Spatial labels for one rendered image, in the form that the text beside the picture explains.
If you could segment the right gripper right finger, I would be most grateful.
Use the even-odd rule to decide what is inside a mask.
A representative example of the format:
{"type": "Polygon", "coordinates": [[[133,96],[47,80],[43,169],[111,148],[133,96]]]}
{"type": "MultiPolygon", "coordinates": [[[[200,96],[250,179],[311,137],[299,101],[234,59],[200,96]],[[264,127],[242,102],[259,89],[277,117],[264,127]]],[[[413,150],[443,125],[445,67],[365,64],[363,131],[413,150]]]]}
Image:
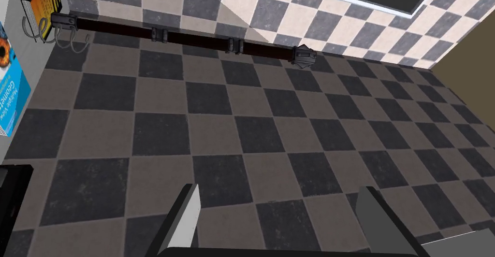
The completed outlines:
{"type": "Polygon", "coordinates": [[[428,255],[372,186],[360,187],[355,212],[372,253],[390,256],[428,255]]]}

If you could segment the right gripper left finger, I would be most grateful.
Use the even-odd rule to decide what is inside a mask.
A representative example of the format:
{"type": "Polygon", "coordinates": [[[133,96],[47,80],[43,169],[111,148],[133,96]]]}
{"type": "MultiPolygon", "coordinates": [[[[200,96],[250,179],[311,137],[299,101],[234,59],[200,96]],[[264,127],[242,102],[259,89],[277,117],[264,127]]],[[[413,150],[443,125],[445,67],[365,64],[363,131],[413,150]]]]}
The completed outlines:
{"type": "Polygon", "coordinates": [[[200,211],[198,184],[184,185],[145,256],[165,257],[165,249],[169,247],[190,247],[200,211]]]}

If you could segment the blue book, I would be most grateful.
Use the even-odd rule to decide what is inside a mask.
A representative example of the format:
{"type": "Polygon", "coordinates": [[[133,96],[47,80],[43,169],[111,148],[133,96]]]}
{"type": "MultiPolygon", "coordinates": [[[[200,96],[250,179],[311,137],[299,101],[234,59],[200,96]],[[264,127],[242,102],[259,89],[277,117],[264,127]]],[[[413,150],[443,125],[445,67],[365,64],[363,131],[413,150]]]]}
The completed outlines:
{"type": "Polygon", "coordinates": [[[0,136],[11,136],[31,88],[0,22],[0,136]]]}

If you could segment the orange and black book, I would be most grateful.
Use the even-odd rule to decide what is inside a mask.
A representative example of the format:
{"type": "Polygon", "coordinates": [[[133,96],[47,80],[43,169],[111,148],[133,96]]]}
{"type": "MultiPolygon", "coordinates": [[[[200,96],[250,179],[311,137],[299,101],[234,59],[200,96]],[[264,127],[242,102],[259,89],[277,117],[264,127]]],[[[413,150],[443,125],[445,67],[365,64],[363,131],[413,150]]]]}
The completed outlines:
{"type": "Polygon", "coordinates": [[[47,40],[53,25],[51,14],[60,13],[61,0],[21,0],[25,16],[22,18],[24,34],[34,40],[41,39],[43,43],[53,43],[47,40]]]}

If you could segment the black rail with hooks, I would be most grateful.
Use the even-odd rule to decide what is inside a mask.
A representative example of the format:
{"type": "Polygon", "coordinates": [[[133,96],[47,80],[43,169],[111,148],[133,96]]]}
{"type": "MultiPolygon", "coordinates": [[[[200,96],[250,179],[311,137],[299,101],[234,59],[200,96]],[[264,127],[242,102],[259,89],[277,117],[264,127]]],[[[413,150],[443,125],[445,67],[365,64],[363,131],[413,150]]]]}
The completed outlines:
{"type": "Polygon", "coordinates": [[[110,23],[98,20],[79,18],[73,14],[53,13],[51,24],[60,29],[67,29],[74,35],[79,29],[149,39],[153,42],[176,43],[249,56],[267,57],[286,60],[301,69],[311,67],[317,59],[317,53],[302,44],[299,46],[273,46],[261,43],[250,43],[240,38],[216,38],[183,32],[169,31],[165,28],[142,28],[130,25],[110,23]]]}

